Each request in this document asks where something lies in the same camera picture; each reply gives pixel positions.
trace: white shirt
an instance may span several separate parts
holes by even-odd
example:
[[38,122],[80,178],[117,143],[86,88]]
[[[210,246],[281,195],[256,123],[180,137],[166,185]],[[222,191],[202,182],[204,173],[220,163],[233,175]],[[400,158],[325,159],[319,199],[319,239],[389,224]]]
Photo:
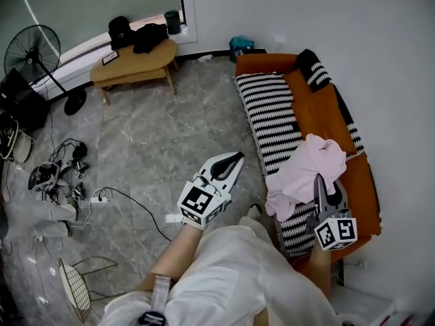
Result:
[[[150,293],[123,295],[106,306],[99,326],[137,325],[150,303]],[[201,240],[164,315],[169,326],[251,326],[265,307],[271,326],[341,325],[323,293],[271,244],[232,226]]]

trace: trash bin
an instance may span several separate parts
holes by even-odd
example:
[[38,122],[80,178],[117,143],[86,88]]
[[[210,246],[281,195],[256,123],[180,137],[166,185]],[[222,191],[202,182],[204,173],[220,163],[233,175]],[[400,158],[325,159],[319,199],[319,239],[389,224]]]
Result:
[[166,25],[168,26],[168,34],[175,35],[181,33],[181,22],[179,20],[179,12],[178,11],[168,11],[164,15],[164,19],[166,20]]
[[230,60],[237,62],[237,58],[242,54],[250,53],[254,48],[254,42],[249,40],[246,36],[234,36],[230,41]]

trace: striped blanket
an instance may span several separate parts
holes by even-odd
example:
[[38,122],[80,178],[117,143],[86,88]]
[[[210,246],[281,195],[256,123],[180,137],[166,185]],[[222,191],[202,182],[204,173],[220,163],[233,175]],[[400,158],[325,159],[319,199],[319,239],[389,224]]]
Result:
[[[332,82],[312,51],[305,50],[299,54],[295,67],[300,69],[313,92]],[[292,109],[292,92],[283,75],[277,73],[243,74],[236,77],[235,84],[256,142],[262,172],[264,176],[273,174],[303,142]],[[360,135],[336,88],[335,92],[338,107],[359,154],[364,150]],[[296,205],[294,214],[287,221],[279,222],[275,218],[281,251],[287,257],[304,255],[313,248],[314,235],[305,234],[305,222],[313,210],[314,202],[300,203]]]

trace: wooden coffee table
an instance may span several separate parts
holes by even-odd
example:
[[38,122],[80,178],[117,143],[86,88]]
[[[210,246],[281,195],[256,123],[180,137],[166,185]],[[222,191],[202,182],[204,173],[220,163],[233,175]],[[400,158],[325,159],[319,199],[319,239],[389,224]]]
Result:
[[171,39],[165,39],[158,44],[150,53],[133,53],[133,46],[118,50],[119,57],[106,65],[99,60],[90,72],[90,80],[101,89],[103,101],[110,104],[104,87],[116,84],[145,81],[147,79],[159,79],[166,77],[174,94],[175,88],[168,70],[168,64],[175,62],[177,44]]

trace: fan base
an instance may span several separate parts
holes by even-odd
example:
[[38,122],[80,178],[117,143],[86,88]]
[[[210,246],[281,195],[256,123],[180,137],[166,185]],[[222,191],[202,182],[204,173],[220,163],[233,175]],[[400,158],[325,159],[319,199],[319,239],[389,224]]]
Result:
[[84,90],[70,90],[63,110],[66,115],[72,116],[82,108],[85,102],[86,92]]

